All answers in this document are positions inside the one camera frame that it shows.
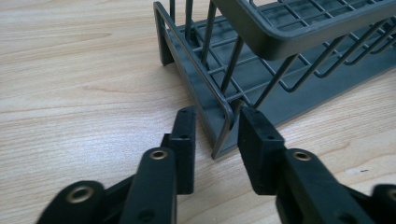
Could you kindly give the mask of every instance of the light wood tabletop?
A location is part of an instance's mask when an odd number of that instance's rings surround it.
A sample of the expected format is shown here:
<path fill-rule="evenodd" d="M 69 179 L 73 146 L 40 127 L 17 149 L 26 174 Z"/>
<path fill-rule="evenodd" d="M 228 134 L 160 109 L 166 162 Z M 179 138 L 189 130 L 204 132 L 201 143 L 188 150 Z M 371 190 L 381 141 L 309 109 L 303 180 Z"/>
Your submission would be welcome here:
<path fill-rule="evenodd" d="M 195 20 L 207 6 L 194 1 Z M 178 0 L 178 20 L 183 7 Z M 280 126 L 287 146 L 316 153 L 364 193 L 396 184 L 395 75 Z M 108 188 L 134 174 L 188 105 L 176 66 L 160 62 L 151 1 L 1 1 L 0 223 L 35 223 L 79 180 Z M 238 150 L 213 161 L 199 120 L 196 144 L 195 192 L 178 196 L 178 223 L 279 223 Z"/>

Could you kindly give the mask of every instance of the dark gray dish rack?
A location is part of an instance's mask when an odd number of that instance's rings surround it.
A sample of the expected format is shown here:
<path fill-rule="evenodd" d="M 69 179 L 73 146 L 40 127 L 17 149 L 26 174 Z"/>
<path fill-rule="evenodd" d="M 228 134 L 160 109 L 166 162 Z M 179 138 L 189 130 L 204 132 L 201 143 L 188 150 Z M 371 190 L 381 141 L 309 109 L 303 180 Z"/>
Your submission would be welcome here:
<path fill-rule="evenodd" d="M 185 25 L 154 3 L 161 61 L 175 62 L 213 146 L 236 148 L 242 105 L 274 125 L 396 66 L 396 0 L 211 0 Z M 216 17 L 216 10 L 222 16 Z"/>

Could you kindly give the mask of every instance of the dish rack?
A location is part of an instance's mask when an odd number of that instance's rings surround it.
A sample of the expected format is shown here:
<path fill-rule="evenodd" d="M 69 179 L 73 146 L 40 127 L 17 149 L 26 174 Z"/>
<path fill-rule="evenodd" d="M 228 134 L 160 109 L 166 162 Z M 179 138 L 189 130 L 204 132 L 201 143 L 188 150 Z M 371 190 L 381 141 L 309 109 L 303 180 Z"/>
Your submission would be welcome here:
<path fill-rule="evenodd" d="M 211 0 L 184 25 L 154 3 L 161 61 L 175 62 L 216 159 L 236 148 L 242 105 L 274 125 L 396 65 L 395 0 Z"/>

